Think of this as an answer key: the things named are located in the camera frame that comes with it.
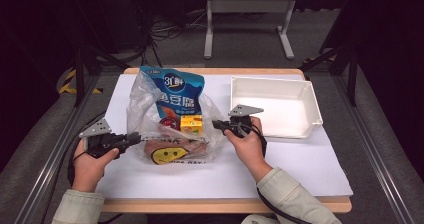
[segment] grey sleeve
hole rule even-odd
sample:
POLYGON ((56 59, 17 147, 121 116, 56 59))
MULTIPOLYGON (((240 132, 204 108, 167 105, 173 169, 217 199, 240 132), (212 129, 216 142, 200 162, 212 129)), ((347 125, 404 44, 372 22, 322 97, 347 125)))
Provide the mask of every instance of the grey sleeve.
POLYGON ((101 194, 67 190, 52 223, 97 223, 103 203, 104 198, 101 194))
MULTIPOLYGON (((261 194, 279 210, 311 223, 341 223, 297 180, 280 168, 274 168, 257 184, 261 194)), ((278 216, 281 223, 286 219, 278 216)))

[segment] human hand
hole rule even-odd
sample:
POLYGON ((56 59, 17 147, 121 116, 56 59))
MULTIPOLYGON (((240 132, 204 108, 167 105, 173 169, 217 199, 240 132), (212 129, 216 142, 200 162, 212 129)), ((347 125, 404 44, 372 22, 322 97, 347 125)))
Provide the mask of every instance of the human hand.
MULTIPOLYGON (((75 150, 74 157, 77 157, 84 152, 83 139, 78 143, 75 150)), ((72 184, 72 189, 81 192, 94 192, 97 183, 103 176, 104 169, 119 153, 117 148, 110 150, 102 157, 96 159, 89 154, 85 153, 79 156, 74 161, 75 179, 72 184)))
MULTIPOLYGON (((256 126, 258 131, 262 133, 261 120, 257 117, 250 117, 250 120, 252 121, 252 126, 256 126)), ((262 153, 261 140, 255 132, 251 131, 244 138, 237 137, 228 129, 224 131, 224 134, 233 144, 237 156, 247 167, 256 182, 259 182, 262 177, 271 171, 272 167, 266 163, 262 153)))

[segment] black cable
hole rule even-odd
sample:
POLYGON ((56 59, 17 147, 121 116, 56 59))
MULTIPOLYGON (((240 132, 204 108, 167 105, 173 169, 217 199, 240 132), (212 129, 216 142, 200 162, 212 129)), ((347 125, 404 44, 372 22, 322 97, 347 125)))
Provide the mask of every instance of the black cable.
POLYGON ((112 223, 113 221, 115 221, 116 219, 118 219, 119 217, 121 217, 122 215, 124 215, 123 213, 119 213, 119 214, 117 214, 117 215, 115 215, 115 216, 113 216, 112 218, 110 218, 109 220, 107 220, 107 221, 103 221, 103 222, 97 222, 98 224, 109 224, 109 223, 112 223))
POLYGON ((196 23, 199 22, 205 16, 206 16, 206 12, 203 13, 202 15, 200 15, 192 23, 186 24, 185 27, 180 27, 180 26, 177 26, 177 25, 167 25, 167 26, 162 27, 162 28, 152 29, 151 35, 152 35, 152 37, 160 38, 160 39, 154 39, 156 41, 163 41, 163 40, 166 40, 166 39, 175 39, 175 38, 179 37, 181 34, 183 34, 184 32, 189 31, 189 30, 193 30, 194 28, 199 26, 196 23), (157 32, 160 32, 160 31, 167 31, 167 34, 166 35, 158 35, 157 32))
POLYGON ((128 64, 126 64, 126 63, 124 63, 124 62, 122 62, 122 61, 120 61, 120 60, 116 59, 115 57, 113 57, 113 56, 111 56, 111 55, 109 55, 109 54, 104 53, 103 51, 101 51, 101 50, 97 49, 97 48, 96 48, 96 47, 94 47, 94 46, 86 45, 86 46, 85 46, 85 50, 88 50, 88 51, 90 51, 91 53, 94 53, 94 54, 96 54, 96 55, 98 55, 98 56, 102 57, 103 59, 105 59, 105 60, 107 60, 107 61, 109 61, 109 62, 111 62, 111 63, 115 64, 116 66, 118 66, 118 67, 120 67, 120 68, 122 68, 122 69, 124 69, 124 70, 125 70, 125 69, 127 69, 127 68, 130 68, 130 67, 131 67, 131 66, 129 66, 128 64))
POLYGON ((98 114, 97 116, 95 116, 93 119, 91 119, 87 124, 85 124, 84 127, 81 128, 81 130, 78 132, 78 134, 74 135, 74 137, 72 138, 72 141, 66 147, 66 151, 63 153, 62 157, 60 158, 60 162, 59 162, 59 166, 57 168, 57 171, 54 173, 53 187, 52 187, 52 189, 50 191, 49 198, 47 200, 47 205, 46 205, 46 207, 44 209, 43 217, 41 218, 41 222, 40 223, 43 224, 45 222, 45 220, 46 220, 47 212, 49 210, 50 203, 51 203, 51 200, 53 198, 54 191, 56 189, 57 181, 59 179, 59 173, 60 173, 60 170, 62 169, 62 165, 63 165, 63 161, 65 160, 66 153, 68 153, 69 148, 72 146, 72 143, 74 143, 74 147, 73 147, 72 153, 75 152, 76 147, 77 147, 78 142, 79 142, 79 137, 78 137, 79 133, 81 133, 83 130, 87 129, 92 124, 94 124, 95 122, 97 122, 97 120, 99 119, 99 117, 102 116, 104 113, 106 113, 106 111, 101 112, 100 114, 98 114))
POLYGON ((289 221, 292 221, 294 223, 298 223, 298 224, 311 224, 310 222, 301 220, 299 218, 296 218, 294 216, 291 216, 283 211, 281 211, 280 209, 276 208, 275 206, 273 206, 259 191, 259 188, 256 188, 256 190, 258 191, 258 195, 261 198, 262 202, 269 208, 271 209, 275 214, 282 216, 284 218, 286 218, 289 221))
POLYGON ((75 160, 78 159, 80 156, 86 154, 87 152, 82 152, 80 154, 78 154, 78 156, 74 157, 74 159, 72 159, 72 163, 75 163, 75 160))
MULTIPOLYGON (((141 56, 142 55, 142 53, 145 51, 146 49, 145 48, 143 48, 143 50, 140 50, 140 51, 138 51, 137 53, 135 53, 134 55, 131 55, 131 56, 128 56, 128 57, 124 57, 124 58, 122 58, 122 59, 118 59, 118 61, 121 61, 121 62, 123 62, 123 63, 129 63, 129 62, 131 62, 131 61, 134 61, 134 60, 136 60, 139 56, 141 56)), ((101 65, 104 65, 104 66, 111 66, 111 65, 114 65, 114 63, 112 63, 112 62, 110 62, 110 61, 108 61, 108 60, 98 60, 99 62, 100 62, 100 64, 101 65)))
POLYGON ((156 53, 156 43, 154 43, 154 42, 153 42, 153 45, 152 45, 152 50, 153 50, 153 53, 155 54, 156 61, 158 62, 159 66, 160 66, 160 67, 163 67, 163 66, 162 66, 162 62, 160 61, 159 56, 158 56, 158 54, 156 53))
POLYGON ((249 126, 249 125, 245 125, 243 123, 240 123, 240 127, 247 128, 250 131, 253 131, 256 135, 258 135, 259 139, 261 140, 262 155, 265 157, 267 141, 266 141, 265 137, 262 135, 262 132, 259 130, 259 128, 257 126, 255 126, 255 125, 249 126))

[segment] dark background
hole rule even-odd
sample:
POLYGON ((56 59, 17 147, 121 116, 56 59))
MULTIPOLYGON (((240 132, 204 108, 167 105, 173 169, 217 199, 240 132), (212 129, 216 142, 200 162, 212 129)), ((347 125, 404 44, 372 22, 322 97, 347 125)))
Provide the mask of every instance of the dark background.
MULTIPOLYGON (((1 170, 7 164, 28 131, 57 100, 57 80, 73 65, 78 43, 92 44, 109 53, 121 49, 143 48, 148 33, 138 30, 139 21, 148 24, 150 14, 160 13, 184 25, 185 13, 203 9, 205 0, 154 0, 145 12, 133 10, 131 0, 60 0, 79 23, 83 38, 64 28, 64 13, 58 13, 58 0, 0 0, 1 170), (111 3, 121 5, 111 8, 111 3)), ((341 8, 345 0, 297 0, 296 11, 341 8)), ((423 19, 419 18, 420 0, 373 0, 374 14, 362 22, 364 38, 358 46, 359 64, 375 92, 397 138, 411 163, 423 178, 424 165, 424 84, 423 19)), ((354 17, 363 9, 347 9, 333 28, 328 48, 343 42, 354 17)))

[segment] metal frame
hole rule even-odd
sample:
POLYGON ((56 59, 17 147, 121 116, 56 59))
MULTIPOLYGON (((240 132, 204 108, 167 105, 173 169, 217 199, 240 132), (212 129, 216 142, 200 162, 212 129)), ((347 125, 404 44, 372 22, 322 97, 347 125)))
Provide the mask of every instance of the metal frame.
POLYGON ((283 45, 287 59, 294 58, 293 50, 287 38, 287 29, 296 0, 207 0, 207 31, 204 58, 212 58, 213 25, 212 13, 254 12, 285 13, 284 23, 277 26, 277 32, 283 45))
POLYGON ((384 193, 387 196, 387 199, 392 206, 393 212, 396 215, 399 223, 409 223, 414 224, 415 221, 411 216, 408 208, 406 207, 405 202, 403 201, 396 185, 393 181, 392 175, 387 169, 386 165, 383 162, 383 159, 378 152, 374 141, 371 138, 363 120, 361 114, 358 112, 356 107, 351 105, 351 100, 346 93, 346 86, 343 82, 343 78, 340 76, 333 77, 334 84, 340 92, 345 105, 347 106, 349 113, 358 129, 361 138, 362 138, 362 147, 365 150, 365 153, 368 156, 368 159, 371 162, 372 167, 374 168, 375 174, 381 184, 381 187, 384 193))
MULTIPOLYGON (((85 93, 90 93, 90 91, 95 88, 98 79, 98 76, 90 76, 87 87, 85 88, 85 93)), ((46 164, 40 171, 37 181, 35 182, 30 194, 22 206, 21 211, 16 217, 16 224, 31 223, 31 218, 34 215, 38 205, 40 204, 43 195, 50 184, 50 181, 52 180, 55 173, 60 171, 58 168, 60 165, 61 157, 66 153, 66 144, 69 143, 72 139, 71 131, 74 129, 75 123, 84 110, 84 107, 89 98, 90 95, 85 95, 81 100, 80 105, 72 110, 72 113, 69 116, 68 121, 66 122, 66 125, 60 134, 59 139, 57 140, 49 158, 47 159, 46 164)))

